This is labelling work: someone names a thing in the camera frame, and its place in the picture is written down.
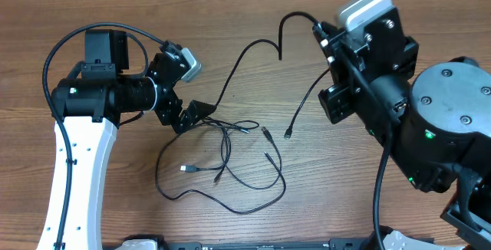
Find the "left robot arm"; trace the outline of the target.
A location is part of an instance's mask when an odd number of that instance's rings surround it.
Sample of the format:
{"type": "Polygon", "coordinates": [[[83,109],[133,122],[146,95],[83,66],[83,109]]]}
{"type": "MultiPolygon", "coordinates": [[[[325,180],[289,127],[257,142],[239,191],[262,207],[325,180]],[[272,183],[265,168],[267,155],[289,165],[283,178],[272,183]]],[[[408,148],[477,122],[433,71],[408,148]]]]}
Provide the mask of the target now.
{"type": "Polygon", "coordinates": [[[197,100],[183,108],[174,91],[202,65],[193,52],[161,41],[139,74],[129,74],[127,41],[137,29],[101,22],[80,28],[85,58],[44,95],[55,120],[56,158],[40,249],[100,249],[101,213],[110,153],[123,113],[153,111],[184,133],[214,112],[197,100]]]}

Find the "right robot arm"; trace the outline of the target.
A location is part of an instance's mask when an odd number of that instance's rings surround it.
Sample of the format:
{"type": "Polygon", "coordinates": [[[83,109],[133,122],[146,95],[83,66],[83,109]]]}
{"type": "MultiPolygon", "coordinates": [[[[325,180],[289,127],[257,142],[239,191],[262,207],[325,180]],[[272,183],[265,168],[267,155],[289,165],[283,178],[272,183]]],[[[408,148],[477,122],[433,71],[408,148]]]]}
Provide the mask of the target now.
{"type": "Polygon", "coordinates": [[[332,123],[358,115],[411,185],[457,190],[442,213],[471,249],[490,247],[490,75],[458,57],[415,71],[418,43],[396,8],[358,30],[316,24],[333,85],[318,98],[332,123]]]}

